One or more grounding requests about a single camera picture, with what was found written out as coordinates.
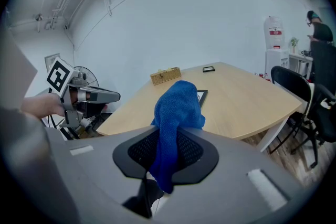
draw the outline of human hand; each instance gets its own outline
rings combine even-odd
[[[34,115],[38,119],[54,114],[64,116],[64,108],[59,96],[55,93],[45,93],[25,98],[21,110]]]
[[[308,35],[308,37],[309,37],[310,41],[319,41],[318,39],[313,38],[313,36],[311,36],[311,35]]]

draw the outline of blue towel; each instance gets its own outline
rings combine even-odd
[[[180,80],[158,100],[151,125],[160,128],[156,159],[149,172],[166,193],[173,191],[172,175],[177,169],[176,129],[193,127],[202,129],[205,118],[201,115],[196,86]]]

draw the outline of black shirt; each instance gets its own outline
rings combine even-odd
[[[314,34],[313,38],[316,38],[320,41],[333,41],[332,32],[328,25],[322,23],[312,23],[314,25]]]

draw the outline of mesh chair back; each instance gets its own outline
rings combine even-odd
[[[322,84],[332,94],[336,92],[336,47],[320,41],[310,43],[315,66],[315,84]]]
[[[311,90],[309,83],[300,74],[281,66],[275,66],[271,70],[272,82],[280,84],[282,87],[292,92],[299,98],[307,102],[304,114],[306,114],[310,100]]]

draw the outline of red label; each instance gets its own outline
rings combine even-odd
[[[270,31],[269,32],[270,35],[282,35],[281,31]]]

